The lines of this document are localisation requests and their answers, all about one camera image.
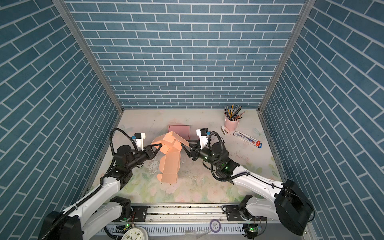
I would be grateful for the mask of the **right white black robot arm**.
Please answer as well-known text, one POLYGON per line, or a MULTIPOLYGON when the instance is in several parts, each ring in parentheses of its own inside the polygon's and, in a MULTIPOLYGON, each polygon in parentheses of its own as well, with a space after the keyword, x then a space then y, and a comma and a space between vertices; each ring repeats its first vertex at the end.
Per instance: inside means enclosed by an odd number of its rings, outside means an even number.
POLYGON ((247 170, 230 158, 222 140, 214 144, 208 142, 205 147, 201 147, 200 142, 191 142, 189 146, 182 144, 182 148, 193 161, 201 159, 210 164, 208 168, 215 180, 244 187, 269 201, 263 205, 256 197, 246 195, 238 206, 244 219, 278 219, 287 230, 298 236, 303 235, 307 224, 314 219, 316 214, 312 203, 295 182, 273 181, 247 170))

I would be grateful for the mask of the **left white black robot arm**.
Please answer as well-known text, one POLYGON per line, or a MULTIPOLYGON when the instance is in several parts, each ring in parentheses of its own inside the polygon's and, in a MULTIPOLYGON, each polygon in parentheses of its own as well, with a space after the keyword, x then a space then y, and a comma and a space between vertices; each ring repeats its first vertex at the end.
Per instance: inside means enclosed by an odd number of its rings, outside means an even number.
POLYGON ((162 144, 149 145, 142 151, 128 145, 113 154, 113 166, 101 178, 100 184, 66 209, 53 211, 43 221, 40 240, 89 240, 113 220, 127 218, 131 202, 116 194, 133 176, 132 170, 152 160, 162 144))

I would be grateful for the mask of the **pink paper box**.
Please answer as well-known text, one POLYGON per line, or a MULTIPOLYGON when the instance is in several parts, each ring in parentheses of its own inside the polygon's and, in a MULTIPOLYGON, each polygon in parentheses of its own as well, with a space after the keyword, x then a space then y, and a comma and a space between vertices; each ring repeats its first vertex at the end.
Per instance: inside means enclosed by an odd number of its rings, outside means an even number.
POLYGON ((190 126, 188 125, 169 125, 168 131, 178 134, 185 140, 190 139, 190 126))

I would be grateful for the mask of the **orange paper box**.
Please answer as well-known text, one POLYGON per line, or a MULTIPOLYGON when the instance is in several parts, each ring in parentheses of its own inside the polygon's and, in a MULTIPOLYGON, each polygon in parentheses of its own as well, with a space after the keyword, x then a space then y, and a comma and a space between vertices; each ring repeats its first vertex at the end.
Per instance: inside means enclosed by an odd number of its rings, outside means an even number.
POLYGON ((189 147, 189 142, 171 131, 155 138, 152 141, 152 145, 154 144, 162 144, 160 151, 165 154, 160 159, 159 170, 161 173, 157 175, 158 180, 163 183, 175 184, 180 170, 182 144, 189 147))

